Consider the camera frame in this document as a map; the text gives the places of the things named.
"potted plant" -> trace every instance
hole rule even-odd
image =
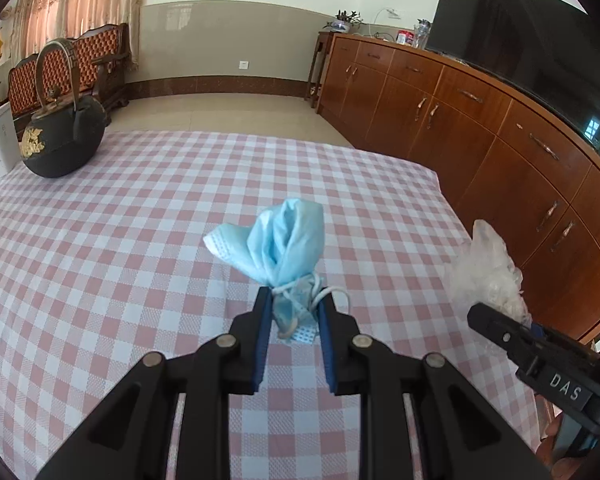
[[[336,14],[336,19],[331,23],[327,23],[327,27],[331,27],[333,32],[344,32],[345,34],[351,30],[353,25],[362,23],[362,17],[359,12],[351,11],[347,14],[346,10],[339,10]]]

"wooden sofa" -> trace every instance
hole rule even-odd
[[[126,106],[125,60],[129,57],[128,25],[104,25],[72,38],[80,66],[80,94],[91,94],[109,112]],[[40,108],[36,95],[35,71],[38,54],[23,59],[9,71],[8,98],[20,134],[32,113]],[[61,95],[70,91],[69,71],[59,50],[45,56],[43,66],[45,94],[58,86]]]

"black cast iron kettle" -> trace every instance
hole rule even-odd
[[[59,49],[69,65],[71,93],[48,102],[42,73],[45,55]],[[33,114],[20,143],[24,164],[45,178],[64,176],[83,167],[95,154],[107,124],[107,113],[90,95],[80,97],[80,69],[70,40],[47,43],[36,60],[36,93],[42,108]]]

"crumpled plastic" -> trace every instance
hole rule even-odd
[[[475,303],[484,303],[531,327],[531,314],[522,298],[522,272],[504,240],[484,220],[474,222],[471,242],[446,264],[442,284],[456,316],[463,320]]]
[[[314,341],[318,325],[310,305],[320,280],[314,269],[324,250],[320,204],[288,198],[262,211],[251,227],[222,224],[203,240],[214,256],[261,285],[292,284],[274,295],[274,320],[281,337]]]

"curtain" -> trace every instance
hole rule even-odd
[[[11,33],[13,63],[40,52],[54,38],[77,38],[107,23],[128,23],[135,65],[140,4],[141,0],[18,0]]]

